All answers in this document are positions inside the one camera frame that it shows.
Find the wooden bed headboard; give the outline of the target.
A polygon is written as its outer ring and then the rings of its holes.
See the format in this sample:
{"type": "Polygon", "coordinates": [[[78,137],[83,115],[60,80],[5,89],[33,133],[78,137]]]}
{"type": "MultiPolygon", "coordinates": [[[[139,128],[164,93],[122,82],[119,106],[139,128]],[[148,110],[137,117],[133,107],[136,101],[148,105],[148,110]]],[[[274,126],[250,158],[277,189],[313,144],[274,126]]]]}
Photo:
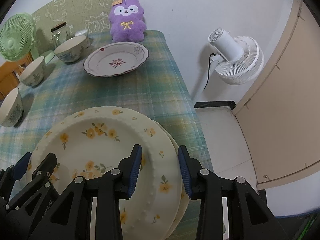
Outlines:
{"type": "Polygon", "coordinates": [[[0,98],[4,100],[5,97],[16,88],[20,81],[19,77],[24,69],[32,62],[31,53],[28,53],[24,58],[17,62],[6,61],[1,65],[0,72],[0,98]]]}

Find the white standing fan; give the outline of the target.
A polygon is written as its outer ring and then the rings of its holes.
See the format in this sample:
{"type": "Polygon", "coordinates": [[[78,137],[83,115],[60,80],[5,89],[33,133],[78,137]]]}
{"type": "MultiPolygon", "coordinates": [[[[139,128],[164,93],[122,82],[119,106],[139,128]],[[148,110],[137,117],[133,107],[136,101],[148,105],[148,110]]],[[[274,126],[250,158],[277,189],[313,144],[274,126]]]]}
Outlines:
{"type": "Polygon", "coordinates": [[[218,28],[210,33],[208,42],[214,48],[208,68],[191,96],[195,104],[216,73],[228,85],[243,85],[256,79],[264,67],[264,54],[257,41],[249,36],[231,37],[228,31],[218,28]]]}

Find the purple plush bunny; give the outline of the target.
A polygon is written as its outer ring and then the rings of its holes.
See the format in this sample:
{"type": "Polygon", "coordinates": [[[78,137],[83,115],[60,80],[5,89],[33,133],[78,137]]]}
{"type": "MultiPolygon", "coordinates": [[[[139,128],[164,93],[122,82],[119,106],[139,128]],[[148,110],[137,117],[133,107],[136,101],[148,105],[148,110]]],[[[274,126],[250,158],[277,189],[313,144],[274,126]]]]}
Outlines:
{"type": "Polygon", "coordinates": [[[112,42],[142,42],[146,23],[144,9],[139,0],[117,0],[108,16],[112,42]]]}

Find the white plate red flower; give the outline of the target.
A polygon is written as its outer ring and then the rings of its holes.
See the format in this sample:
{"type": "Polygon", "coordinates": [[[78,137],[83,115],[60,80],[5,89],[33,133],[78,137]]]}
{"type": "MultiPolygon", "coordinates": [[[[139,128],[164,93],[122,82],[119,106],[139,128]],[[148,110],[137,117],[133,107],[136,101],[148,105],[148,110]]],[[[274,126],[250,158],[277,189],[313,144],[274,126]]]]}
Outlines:
{"type": "Polygon", "coordinates": [[[117,42],[93,51],[84,61],[84,71],[93,77],[113,77],[144,64],[148,49],[134,42],[117,42]]]}

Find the cream ceramic bowl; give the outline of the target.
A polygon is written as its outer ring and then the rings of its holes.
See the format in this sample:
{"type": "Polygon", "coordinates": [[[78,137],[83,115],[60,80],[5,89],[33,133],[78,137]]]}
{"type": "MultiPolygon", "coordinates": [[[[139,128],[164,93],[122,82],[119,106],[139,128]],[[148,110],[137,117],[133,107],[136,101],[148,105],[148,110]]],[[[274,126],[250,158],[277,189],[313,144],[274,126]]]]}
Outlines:
{"type": "Polygon", "coordinates": [[[87,45],[87,36],[80,35],[68,39],[59,45],[54,54],[64,63],[72,63],[80,59],[83,49],[87,45]]]}
{"type": "Polygon", "coordinates": [[[44,78],[45,65],[44,56],[38,57],[24,69],[19,77],[19,81],[26,86],[37,86],[44,78]]]}
{"type": "Polygon", "coordinates": [[[12,89],[0,108],[0,123],[4,127],[15,126],[23,115],[22,97],[19,88],[12,89]]]}

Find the green desk fan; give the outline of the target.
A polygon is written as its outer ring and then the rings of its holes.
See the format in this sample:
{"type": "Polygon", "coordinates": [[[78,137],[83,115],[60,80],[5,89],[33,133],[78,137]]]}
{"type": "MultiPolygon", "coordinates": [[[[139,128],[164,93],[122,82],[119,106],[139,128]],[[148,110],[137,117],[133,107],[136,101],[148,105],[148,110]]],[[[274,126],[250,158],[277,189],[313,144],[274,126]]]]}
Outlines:
{"type": "Polygon", "coordinates": [[[1,56],[10,62],[17,62],[31,53],[33,60],[44,56],[48,64],[55,56],[52,50],[39,54],[35,42],[36,25],[31,15],[20,13],[11,16],[1,28],[1,56]]]}

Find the green plaid tablecloth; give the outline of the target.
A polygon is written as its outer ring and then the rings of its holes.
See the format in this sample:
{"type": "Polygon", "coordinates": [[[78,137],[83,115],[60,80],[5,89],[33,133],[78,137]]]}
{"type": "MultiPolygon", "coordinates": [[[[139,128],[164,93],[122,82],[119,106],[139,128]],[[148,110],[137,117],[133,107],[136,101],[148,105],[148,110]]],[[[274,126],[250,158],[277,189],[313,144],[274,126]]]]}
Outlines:
{"type": "Polygon", "coordinates": [[[53,60],[37,87],[18,86],[24,116],[17,127],[1,128],[1,168],[14,165],[56,123],[88,108],[130,108],[158,122],[201,165],[213,168],[199,118],[185,81],[160,31],[146,32],[147,61],[115,77],[93,77],[82,60],[64,64],[53,60]]]}

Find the cotton swab container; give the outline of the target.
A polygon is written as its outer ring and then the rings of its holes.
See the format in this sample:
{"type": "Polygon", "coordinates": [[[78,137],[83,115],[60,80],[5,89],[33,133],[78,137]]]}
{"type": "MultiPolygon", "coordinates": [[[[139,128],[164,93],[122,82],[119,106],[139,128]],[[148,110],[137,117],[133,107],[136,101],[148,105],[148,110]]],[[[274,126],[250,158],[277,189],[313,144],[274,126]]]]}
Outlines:
{"type": "Polygon", "coordinates": [[[75,37],[82,36],[82,35],[87,36],[88,35],[88,30],[87,29],[82,29],[82,30],[76,31],[75,34],[74,34],[75,37]]]}

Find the glass jar dark lid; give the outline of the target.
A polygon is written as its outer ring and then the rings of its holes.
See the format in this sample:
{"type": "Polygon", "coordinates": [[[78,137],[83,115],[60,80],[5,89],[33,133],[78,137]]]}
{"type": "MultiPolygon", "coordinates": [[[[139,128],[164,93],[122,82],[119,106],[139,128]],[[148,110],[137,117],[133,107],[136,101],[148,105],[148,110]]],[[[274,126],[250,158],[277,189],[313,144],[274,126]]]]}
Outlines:
{"type": "Polygon", "coordinates": [[[60,44],[66,42],[68,39],[71,38],[70,29],[67,26],[66,22],[61,22],[56,26],[52,27],[51,32],[52,41],[55,48],[57,48],[60,44]]]}

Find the beige door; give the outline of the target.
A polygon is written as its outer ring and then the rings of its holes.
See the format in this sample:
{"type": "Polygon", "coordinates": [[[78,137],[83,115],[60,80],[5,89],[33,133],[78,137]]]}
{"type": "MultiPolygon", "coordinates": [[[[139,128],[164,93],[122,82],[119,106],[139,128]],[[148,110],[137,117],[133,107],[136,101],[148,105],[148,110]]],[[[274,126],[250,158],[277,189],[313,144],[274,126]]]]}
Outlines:
{"type": "Polygon", "coordinates": [[[233,113],[258,189],[319,171],[319,25],[302,0],[293,0],[272,56],[233,113]]]}

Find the green cartoon wall mat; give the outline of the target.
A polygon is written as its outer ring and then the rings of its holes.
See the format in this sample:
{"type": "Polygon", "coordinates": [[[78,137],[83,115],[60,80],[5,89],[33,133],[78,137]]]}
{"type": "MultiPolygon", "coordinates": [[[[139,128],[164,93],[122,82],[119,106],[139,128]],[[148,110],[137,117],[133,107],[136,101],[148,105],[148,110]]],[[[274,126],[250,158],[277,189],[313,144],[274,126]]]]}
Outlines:
{"type": "Polygon", "coordinates": [[[116,0],[52,0],[32,13],[39,54],[54,48],[51,29],[66,22],[71,35],[87,29],[89,34],[108,31],[108,15],[116,0]]]}

